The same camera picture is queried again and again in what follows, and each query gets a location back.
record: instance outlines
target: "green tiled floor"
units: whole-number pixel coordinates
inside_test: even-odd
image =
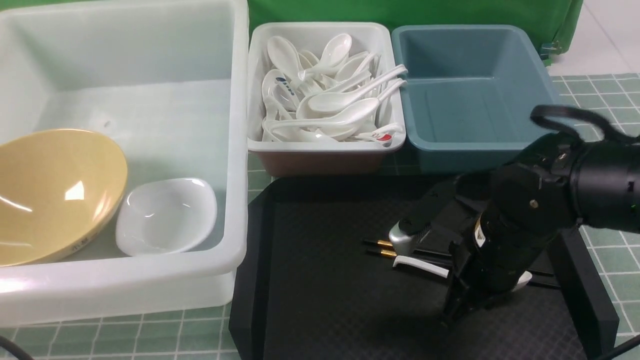
[[[640,134],[638,74],[553,80],[566,103],[596,110],[624,132]],[[590,125],[576,127],[585,139],[600,138]],[[273,178],[255,156],[249,156],[248,167],[251,201]],[[417,159],[409,148],[389,156],[380,170],[388,175],[418,173]],[[620,316],[621,343],[640,332],[640,235],[591,228],[582,233]],[[229,311],[230,306],[225,306],[89,319],[0,329],[0,335],[15,340],[37,359],[240,360],[227,330]],[[640,350],[621,359],[640,359]]]

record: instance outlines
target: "green cloth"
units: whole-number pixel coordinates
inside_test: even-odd
[[[74,0],[0,0],[0,10]],[[509,24],[537,49],[569,49],[582,0],[248,0],[250,31],[266,22],[369,21],[389,30],[412,24]]]

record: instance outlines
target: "white plastic bin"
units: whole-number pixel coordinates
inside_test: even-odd
[[[395,135],[390,147],[377,143],[293,143],[262,142],[260,126],[265,116],[260,92],[266,73],[273,64],[267,55],[267,41],[281,36],[301,50],[320,57],[326,43],[335,35],[347,33],[353,38],[351,54],[361,51],[380,53],[378,74],[396,66],[391,37],[387,28],[370,22],[273,22],[253,31],[249,48],[248,148],[261,160],[272,176],[364,174],[377,171],[384,157],[400,149],[406,135]],[[389,99],[380,114],[378,126],[396,123],[404,128],[404,115],[399,93]]]
[[[219,214],[192,252],[127,257],[113,221],[58,263],[0,268],[0,326],[231,299],[246,248],[247,47],[244,0],[92,1],[0,13],[0,143],[55,127],[100,131],[125,152],[129,189],[200,177],[214,188]]]

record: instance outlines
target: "white tray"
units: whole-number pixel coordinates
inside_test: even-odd
[[[100,131],[127,156],[129,190],[200,177],[216,192],[219,214],[193,252],[129,258],[115,245],[112,222],[63,261],[0,268],[0,326],[231,299],[246,247],[247,48],[244,0],[0,13],[0,143],[50,128]]]

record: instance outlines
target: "white bowl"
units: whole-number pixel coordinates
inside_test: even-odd
[[[201,179],[141,185],[122,202],[116,244],[129,256],[188,251],[211,234],[217,209],[213,189]]]

